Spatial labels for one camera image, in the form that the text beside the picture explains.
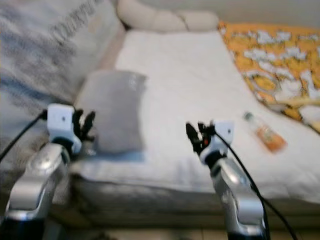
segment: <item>orange blanket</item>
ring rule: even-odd
[[[320,30],[221,22],[219,31],[256,98],[320,134]]]

